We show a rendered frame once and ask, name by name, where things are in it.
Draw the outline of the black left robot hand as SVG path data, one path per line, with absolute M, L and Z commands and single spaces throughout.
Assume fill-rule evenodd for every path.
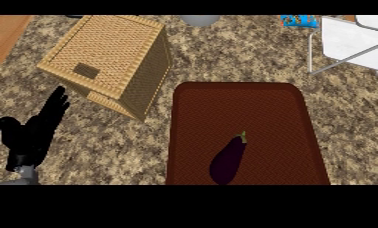
M 17 172 L 23 166 L 37 167 L 42 164 L 68 107 L 66 88 L 60 86 L 40 113 L 26 124 L 11 116 L 0 118 L 2 143 L 9 148 L 8 171 Z

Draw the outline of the dark red tray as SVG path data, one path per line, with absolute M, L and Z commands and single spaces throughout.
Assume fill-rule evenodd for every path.
M 305 97 L 290 83 L 185 82 L 173 93 L 169 185 L 212 185 L 210 163 L 247 137 L 235 185 L 327 185 Z

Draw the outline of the wicker basket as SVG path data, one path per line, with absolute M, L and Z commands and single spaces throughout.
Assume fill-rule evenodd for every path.
M 144 120 L 172 64 L 162 23 L 133 15 L 88 15 L 37 67 L 88 100 Z

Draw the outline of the purple eggplant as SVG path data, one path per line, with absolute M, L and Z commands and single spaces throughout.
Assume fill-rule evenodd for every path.
M 218 153 L 210 164 L 210 176 L 219 185 L 226 185 L 232 182 L 244 156 L 247 147 L 246 132 L 238 134 L 228 145 Z

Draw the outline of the grey round object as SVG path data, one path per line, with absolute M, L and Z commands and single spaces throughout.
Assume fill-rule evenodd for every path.
M 188 25 L 204 27 L 215 24 L 219 21 L 221 16 L 219 15 L 182 15 L 181 18 Z

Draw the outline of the blue printed box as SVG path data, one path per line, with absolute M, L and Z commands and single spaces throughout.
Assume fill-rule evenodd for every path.
M 283 15 L 281 25 L 287 27 L 318 28 L 318 17 L 315 15 Z

